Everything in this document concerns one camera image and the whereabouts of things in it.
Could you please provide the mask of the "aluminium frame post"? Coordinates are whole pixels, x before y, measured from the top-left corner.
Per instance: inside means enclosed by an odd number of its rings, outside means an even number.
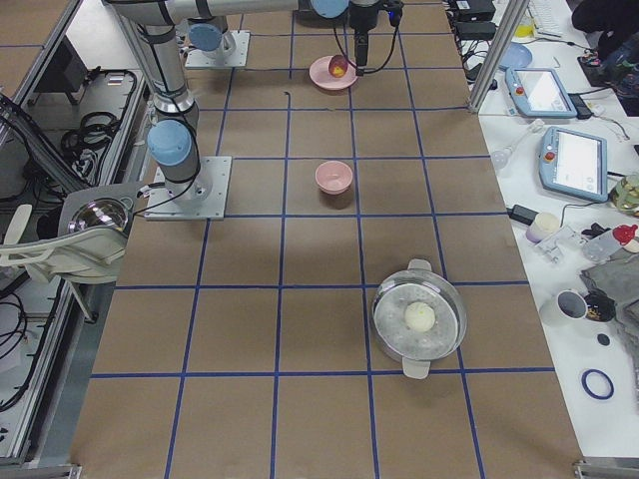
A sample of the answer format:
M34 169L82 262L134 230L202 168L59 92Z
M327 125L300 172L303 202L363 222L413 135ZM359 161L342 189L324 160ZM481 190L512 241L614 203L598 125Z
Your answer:
M477 114L485 100L489 87L528 7L528 0L510 0L502 14L495 36L488 49L483 65L474 82L468 99L468 110Z

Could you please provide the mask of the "black bowl with snacks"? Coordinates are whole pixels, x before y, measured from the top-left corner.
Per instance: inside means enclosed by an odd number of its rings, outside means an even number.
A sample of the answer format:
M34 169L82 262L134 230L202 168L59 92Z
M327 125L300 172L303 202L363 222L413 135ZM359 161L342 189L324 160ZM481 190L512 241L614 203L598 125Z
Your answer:
M615 301L602 291L590 291L584 296L587 305L585 317L596 322L608 322L616 316Z

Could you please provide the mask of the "white steamed bun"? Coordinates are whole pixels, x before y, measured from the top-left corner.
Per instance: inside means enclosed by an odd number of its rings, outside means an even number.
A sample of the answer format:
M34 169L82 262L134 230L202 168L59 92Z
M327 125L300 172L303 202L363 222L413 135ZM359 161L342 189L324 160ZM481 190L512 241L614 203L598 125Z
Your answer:
M436 321L434 309L425 302L415 301L404 310L404 322L406 326L417 332L431 330Z

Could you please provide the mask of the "teach pendant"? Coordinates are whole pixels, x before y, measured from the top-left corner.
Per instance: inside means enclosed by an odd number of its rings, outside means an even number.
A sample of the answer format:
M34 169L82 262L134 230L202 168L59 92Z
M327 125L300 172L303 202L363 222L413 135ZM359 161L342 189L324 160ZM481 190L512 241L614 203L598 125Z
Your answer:
M608 199L607 141L549 127L538 151L538 175L545 190L603 203Z
M508 68L504 80L521 115L552 119L577 117L576 108L554 70Z

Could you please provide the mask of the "red yellow apple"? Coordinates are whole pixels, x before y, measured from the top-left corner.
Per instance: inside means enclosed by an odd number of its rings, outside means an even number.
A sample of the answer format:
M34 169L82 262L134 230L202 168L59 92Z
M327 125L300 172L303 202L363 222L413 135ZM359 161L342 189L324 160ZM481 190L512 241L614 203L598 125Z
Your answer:
M343 78L349 68L349 61L344 55L333 55L328 60L327 72L333 78Z

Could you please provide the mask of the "light blue plate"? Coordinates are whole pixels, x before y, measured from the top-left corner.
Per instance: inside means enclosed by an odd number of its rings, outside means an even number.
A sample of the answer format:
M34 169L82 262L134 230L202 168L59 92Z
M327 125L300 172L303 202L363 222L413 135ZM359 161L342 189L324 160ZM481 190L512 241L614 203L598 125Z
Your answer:
M506 71L510 68L527 68L532 63L532 52L523 44L511 42L503 54L498 68Z

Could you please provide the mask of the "steel steamer pot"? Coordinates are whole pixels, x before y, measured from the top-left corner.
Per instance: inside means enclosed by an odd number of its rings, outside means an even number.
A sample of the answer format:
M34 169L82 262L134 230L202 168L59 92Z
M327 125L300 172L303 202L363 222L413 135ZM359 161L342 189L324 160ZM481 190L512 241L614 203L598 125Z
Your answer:
M431 363L455 352L467 330L467 312L458 290L414 258L376 290L371 330L384 353L412 379L428 376Z

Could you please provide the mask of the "lower teach pendant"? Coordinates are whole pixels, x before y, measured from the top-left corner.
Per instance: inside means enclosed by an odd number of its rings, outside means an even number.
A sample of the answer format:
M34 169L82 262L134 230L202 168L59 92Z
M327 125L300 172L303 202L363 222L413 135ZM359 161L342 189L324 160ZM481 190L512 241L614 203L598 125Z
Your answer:
M538 175L545 190L603 203L608 199L607 141L549 127L538 151Z

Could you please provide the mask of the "glass dome lid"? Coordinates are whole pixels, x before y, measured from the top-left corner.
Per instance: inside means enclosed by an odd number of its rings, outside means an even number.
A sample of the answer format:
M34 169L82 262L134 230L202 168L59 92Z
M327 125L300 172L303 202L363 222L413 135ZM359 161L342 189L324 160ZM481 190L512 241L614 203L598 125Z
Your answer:
M67 224L69 234L93 227L109 227L122 232L130 219L125 204L113 198L99 198L80 206Z

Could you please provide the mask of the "small black disc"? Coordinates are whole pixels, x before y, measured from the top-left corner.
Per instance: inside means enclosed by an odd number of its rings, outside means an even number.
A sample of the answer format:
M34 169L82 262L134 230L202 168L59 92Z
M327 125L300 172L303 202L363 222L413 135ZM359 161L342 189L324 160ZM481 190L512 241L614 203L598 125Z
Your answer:
M605 333L599 333L597 335L597 341L603 346L608 346L611 343L610 337Z

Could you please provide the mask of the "upper teach pendant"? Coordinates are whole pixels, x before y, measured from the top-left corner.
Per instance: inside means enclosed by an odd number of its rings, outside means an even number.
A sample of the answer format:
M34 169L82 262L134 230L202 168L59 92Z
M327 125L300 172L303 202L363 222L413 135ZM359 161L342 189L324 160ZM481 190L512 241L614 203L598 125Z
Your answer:
M552 119L577 117L576 108L554 70L508 68L504 80L521 115Z

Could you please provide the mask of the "purple white cup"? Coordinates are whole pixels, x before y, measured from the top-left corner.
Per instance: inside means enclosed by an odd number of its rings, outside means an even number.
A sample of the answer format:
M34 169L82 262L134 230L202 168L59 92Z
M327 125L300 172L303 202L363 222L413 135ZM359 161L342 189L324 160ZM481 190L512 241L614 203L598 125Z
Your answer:
M557 233L559 229L560 219L554 214L542 212L534 217L525 236L529 241L539 243Z

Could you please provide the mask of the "pink bowl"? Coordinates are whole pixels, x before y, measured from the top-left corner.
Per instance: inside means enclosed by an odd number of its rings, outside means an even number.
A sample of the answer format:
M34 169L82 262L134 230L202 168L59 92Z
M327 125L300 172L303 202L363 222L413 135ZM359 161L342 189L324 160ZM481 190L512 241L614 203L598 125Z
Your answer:
M340 195L351 185L351 167L341 161L326 161L318 165L315 180L319 189L328 195Z

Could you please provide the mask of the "black power adapter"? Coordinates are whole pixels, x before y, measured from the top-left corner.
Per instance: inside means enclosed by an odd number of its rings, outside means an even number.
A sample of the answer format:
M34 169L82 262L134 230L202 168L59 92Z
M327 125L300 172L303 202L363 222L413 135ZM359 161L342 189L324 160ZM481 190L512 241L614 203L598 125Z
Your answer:
M538 216L538 212L521 205L513 205L506 211L511 220L526 226L531 226Z

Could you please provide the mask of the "white mug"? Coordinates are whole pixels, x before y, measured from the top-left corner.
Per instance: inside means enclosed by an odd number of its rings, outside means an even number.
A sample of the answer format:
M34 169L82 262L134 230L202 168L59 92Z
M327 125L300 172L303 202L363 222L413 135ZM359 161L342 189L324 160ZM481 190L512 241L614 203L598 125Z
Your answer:
M548 326L566 326L586 318L588 305L584 297L572 289L564 289L546 300L540 310L540 318Z

